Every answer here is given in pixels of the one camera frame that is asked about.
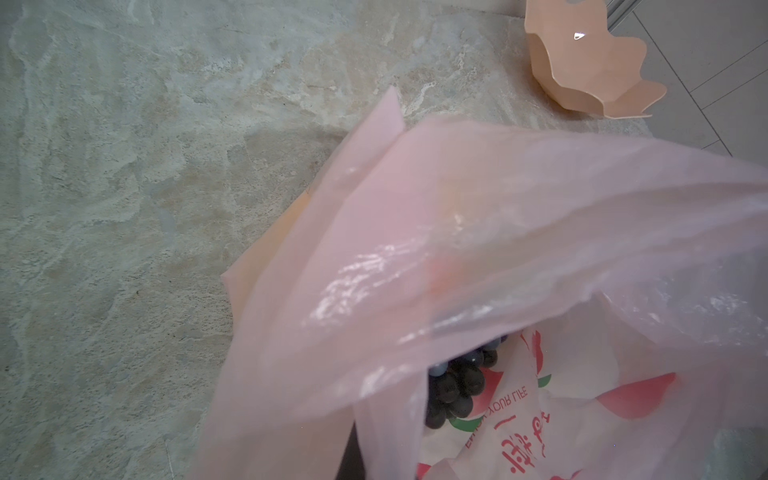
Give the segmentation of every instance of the bunch of grapes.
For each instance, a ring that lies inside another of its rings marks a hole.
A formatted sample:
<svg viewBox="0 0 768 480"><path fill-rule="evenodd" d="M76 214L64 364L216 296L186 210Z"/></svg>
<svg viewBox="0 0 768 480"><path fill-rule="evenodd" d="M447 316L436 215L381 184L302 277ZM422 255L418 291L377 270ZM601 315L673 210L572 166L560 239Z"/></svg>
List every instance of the bunch of grapes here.
<svg viewBox="0 0 768 480"><path fill-rule="evenodd" d="M429 369L429 397L424 423L430 429L439 429L446 419L466 418L472 411L472 397L485 389L485 377L480 370L496 365L496 349L507 339L492 340L449 362L439 363Z"/></svg>

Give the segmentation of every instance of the stone countertop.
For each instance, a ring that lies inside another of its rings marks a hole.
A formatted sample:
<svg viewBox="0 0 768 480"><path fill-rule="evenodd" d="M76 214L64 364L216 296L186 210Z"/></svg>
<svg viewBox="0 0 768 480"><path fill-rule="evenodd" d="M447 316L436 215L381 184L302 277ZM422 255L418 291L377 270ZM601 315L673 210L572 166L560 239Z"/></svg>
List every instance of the stone countertop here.
<svg viewBox="0 0 768 480"><path fill-rule="evenodd" d="M219 275L388 85L409 124L649 135L550 101L520 18L418 0L0 15L3 478L184 477L232 335Z"/></svg>

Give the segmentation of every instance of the printed plastic bag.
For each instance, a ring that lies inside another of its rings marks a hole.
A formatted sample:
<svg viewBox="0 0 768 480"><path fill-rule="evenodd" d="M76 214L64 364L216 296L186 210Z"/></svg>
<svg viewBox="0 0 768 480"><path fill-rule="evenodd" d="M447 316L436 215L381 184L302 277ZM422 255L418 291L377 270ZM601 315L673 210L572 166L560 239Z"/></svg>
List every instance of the printed plastic bag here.
<svg viewBox="0 0 768 480"><path fill-rule="evenodd" d="M525 374L509 379L533 385L515 388L519 418L544 422L546 440L531 478L693 478L717 428L764 424L765 263L728 256L768 244L768 171L648 139L452 118L404 130L390 91L260 266L225 275L240 319L193 478L332 478L351 410L369 478L410 479L426 369L516 331L508 364ZM540 330L558 318L597 328L609 378L590 383L604 366L586 359L570 387L552 373L538 388L521 345L557 337ZM658 407L616 414L642 381L667 383ZM522 474L499 451L526 467L516 419L492 420L468 449L480 453L427 478L480 478L488 462L485 478ZM533 452L535 433L521 435Z"/></svg>

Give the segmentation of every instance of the grape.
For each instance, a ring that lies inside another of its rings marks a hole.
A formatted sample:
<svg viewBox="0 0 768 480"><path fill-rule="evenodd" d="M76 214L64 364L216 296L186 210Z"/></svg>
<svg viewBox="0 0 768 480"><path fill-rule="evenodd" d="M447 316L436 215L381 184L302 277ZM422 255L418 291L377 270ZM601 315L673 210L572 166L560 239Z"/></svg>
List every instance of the grape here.
<svg viewBox="0 0 768 480"><path fill-rule="evenodd" d="M424 424L430 429L439 429L445 423L445 407L440 402L427 402Z"/></svg>
<svg viewBox="0 0 768 480"><path fill-rule="evenodd" d="M434 392L434 398L443 403L450 403L458 398L458 382L450 372L430 378L429 386L430 394Z"/></svg>
<svg viewBox="0 0 768 480"><path fill-rule="evenodd" d="M480 395L485 388L485 377L480 369L474 365L463 365L456 371L456 377L464 395Z"/></svg>
<svg viewBox="0 0 768 480"><path fill-rule="evenodd" d="M448 369L448 362L438 363L429 369L429 376L440 376Z"/></svg>
<svg viewBox="0 0 768 480"><path fill-rule="evenodd" d="M499 345L502 344L502 339L497 338L496 340L491 340L490 342L486 343L484 346L482 346L483 350L496 350Z"/></svg>
<svg viewBox="0 0 768 480"><path fill-rule="evenodd" d="M482 351L480 349L472 350L470 353L465 353L461 357L463 360L471 363L472 365L482 365Z"/></svg>
<svg viewBox="0 0 768 480"><path fill-rule="evenodd" d="M496 350L485 350L483 351L482 354L485 357L482 365L486 369L489 369L492 366L496 365L496 362L498 361L498 353L496 352Z"/></svg>
<svg viewBox="0 0 768 480"><path fill-rule="evenodd" d="M448 404L448 409L451 413L460 419L468 417L472 413L473 407L471 396L460 396L454 402Z"/></svg>

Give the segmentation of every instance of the tile floor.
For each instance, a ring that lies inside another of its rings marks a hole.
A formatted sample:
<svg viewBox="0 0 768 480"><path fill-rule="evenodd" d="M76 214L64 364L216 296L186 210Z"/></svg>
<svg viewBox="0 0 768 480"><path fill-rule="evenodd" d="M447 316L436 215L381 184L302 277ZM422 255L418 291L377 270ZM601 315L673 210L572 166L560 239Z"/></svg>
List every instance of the tile floor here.
<svg viewBox="0 0 768 480"><path fill-rule="evenodd" d="M614 30L642 38L667 95L655 137L768 166L768 1L644 0Z"/></svg>

